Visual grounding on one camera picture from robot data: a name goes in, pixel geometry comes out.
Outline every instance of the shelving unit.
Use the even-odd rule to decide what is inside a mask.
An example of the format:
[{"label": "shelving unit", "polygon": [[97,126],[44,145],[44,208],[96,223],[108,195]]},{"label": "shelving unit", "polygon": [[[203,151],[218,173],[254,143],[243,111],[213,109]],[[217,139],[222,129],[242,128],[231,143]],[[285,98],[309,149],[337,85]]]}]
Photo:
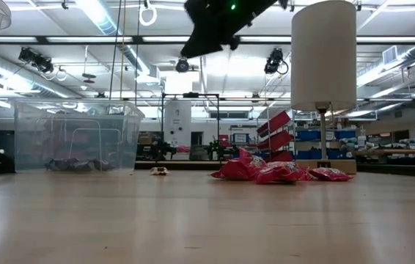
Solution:
[{"label": "shelving unit", "polygon": [[[327,133],[331,133],[331,135],[327,135],[327,156],[328,159],[345,159],[341,150],[341,144],[339,142],[340,139],[346,138],[354,138],[357,137],[356,129],[355,128],[327,128]],[[320,143],[320,127],[312,126],[308,128],[295,128],[295,135],[294,135],[294,149],[295,149],[295,156],[297,159],[321,159],[321,149]],[[301,144],[309,143],[306,147],[301,147]]]},{"label": "shelving unit", "polygon": [[257,129],[258,133],[258,151],[267,153],[267,161],[292,161],[293,158],[289,153],[289,147],[286,150],[281,150],[288,145],[292,140],[289,134],[287,124],[291,121],[286,111],[281,111],[275,117],[270,118],[269,107],[266,109],[268,121]]}]

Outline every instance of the white cylinder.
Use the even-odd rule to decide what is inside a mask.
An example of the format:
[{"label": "white cylinder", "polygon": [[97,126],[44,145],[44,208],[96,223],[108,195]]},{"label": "white cylinder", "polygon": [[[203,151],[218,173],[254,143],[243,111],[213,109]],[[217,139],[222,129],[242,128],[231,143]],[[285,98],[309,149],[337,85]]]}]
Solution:
[{"label": "white cylinder", "polygon": [[292,108],[333,110],[356,105],[356,9],[346,1],[323,1],[293,18]]}]

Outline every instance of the blue storage box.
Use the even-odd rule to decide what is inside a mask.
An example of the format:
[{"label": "blue storage box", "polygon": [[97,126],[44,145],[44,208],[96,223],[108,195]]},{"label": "blue storage box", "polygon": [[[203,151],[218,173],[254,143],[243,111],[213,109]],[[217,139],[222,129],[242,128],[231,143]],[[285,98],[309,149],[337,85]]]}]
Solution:
[{"label": "blue storage box", "polygon": [[321,159],[322,151],[321,150],[310,150],[310,159]]},{"label": "blue storage box", "polygon": [[297,159],[310,159],[310,151],[308,151],[308,150],[299,150],[297,152]]},{"label": "blue storage box", "polygon": [[341,150],[329,150],[327,155],[328,159],[344,159],[346,157],[346,152]]},{"label": "blue storage box", "polygon": [[352,139],[356,137],[355,131],[335,131],[334,136],[337,139]]},{"label": "blue storage box", "polygon": [[297,139],[301,141],[320,139],[320,131],[298,131]]}]

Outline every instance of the red chip bag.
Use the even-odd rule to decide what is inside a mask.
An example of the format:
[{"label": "red chip bag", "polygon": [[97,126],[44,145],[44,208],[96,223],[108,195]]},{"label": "red chip bag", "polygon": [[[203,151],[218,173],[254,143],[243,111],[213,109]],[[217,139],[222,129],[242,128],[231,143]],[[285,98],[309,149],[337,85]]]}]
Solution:
[{"label": "red chip bag", "polygon": [[289,167],[284,166],[282,162],[268,164],[266,168],[259,171],[256,178],[257,184],[265,184],[269,182],[287,182],[294,183],[297,181],[298,174],[292,172]]},{"label": "red chip bag", "polygon": [[251,175],[247,171],[244,162],[238,159],[232,159],[223,165],[221,170],[211,174],[214,178],[225,180],[251,180]]},{"label": "red chip bag", "polygon": [[313,177],[309,173],[309,168],[302,168],[296,162],[283,162],[276,161],[268,163],[268,166],[284,166],[290,173],[293,173],[291,177],[294,177],[295,180],[299,181],[309,181],[313,180]]},{"label": "red chip bag", "polygon": [[214,178],[225,180],[253,180],[266,162],[255,155],[234,158],[223,165],[220,171],[211,174]]},{"label": "red chip bag", "polygon": [[241,158],[247,158],[247,157],[251,157],[252,156],[252,154],[248,150],[246,150],[246,149],[244,149],[242,147],[239,147],[238,148],[238,152],[240,153],[240,157]]},{"label": "red chip bag", "polygon": [[332,168],[316,168],[309,170],[310,174],[318,180],[326,181],[348,181],[353,179],[352,176],[345,174],[338,169]]}]

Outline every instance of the ceiling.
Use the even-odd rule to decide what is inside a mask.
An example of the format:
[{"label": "ceiling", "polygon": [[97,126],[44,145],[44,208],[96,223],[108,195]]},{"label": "ceiling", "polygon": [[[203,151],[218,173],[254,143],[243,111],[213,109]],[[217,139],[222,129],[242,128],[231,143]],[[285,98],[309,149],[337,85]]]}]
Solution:
[{"label": "ceiling", "polygon": [[[118,17],[120,2],[102,0],[109,7],[110,15]],[[12,25],[0,32],[1,36],[98,36],[101,31],[94,25],[89,17],[73,3],[67,1],[69,8],[63,10],[61,1],[58,0],[5,0],[12,10]],[[124,35],[190,35],[193,26],[189,17],[183,11],[183,0],[150,1],[157,9],[155,23],[150,26],[142,26],[139,23],[139,1],[127,0],[128,8],[121,12],[120,28],[124,29]],[[254,20],[252,27],[246,27],[239,34],[278,35],[291,34],[292,17],[304,6],[318,1],[295,0],[290,1],[295,5],[295,12],[290,9],[283,11],[279,7],[271,7]],[[361,28],[358,35],[415,35],[415,1],[389,1],[390,5],[382,9],[374,18],[372,13],[385,0],[362,0],[362,11],[357,12],[357,25]],[[144,12],[144,19],[151,19],[150,12]],[[120,96],[159,96],[159,86],[137,84],[136,74],[128,60],[122,56],[113,45],[90,45],[88,48],[88,61],[86,72],[97,76],[95,84],[84,84],[82,77],[84,72],[85,46],[84,45],[28,45],[33,51],[43,56],[52,58],[57,67],[61,67],[68,74],[64,81],[52,80],[55,84],[65,89],[77,92],[84,97],[94,97],[97,92],[110,90],[113,98]],[[173,63],[179,59],[182,45],[133,45],[133,49],[144,61],[158,66],[161,76],[173,76]],[[206,87],[204,92],[219,93],[224,97],[251,96],[253,92],[261,92],[266,97],[287,97],[290,94],[290,78],[288,75],[270,80],[264,74],[265,61],[273,48],[282,48],[284,55],[290,51],[289,45],[241,45],[236,51],[224,50],[205,57],[204,68],[206,75]],[[0,57],[16,65],[23,66],[18,60],[21,45],[0,45]],[[382,51],[389,48],[388,45],[360,45],[357,48],[358,71],[362,70],[382,58]],[[192,78],[195,80],[193,91],[202,91],[199,82],[200,60],[190,59],[190,65],[194,71],[188,74],[179,74],[179,78]],[[24,66],[23,70],[33,73],[38,72],[31,66]],[[383,78],[372,80],[361,90],[367,87],[376,88],[373,91],[381,91],[393,87],[402,82],[401,71],[396,70]]]}]

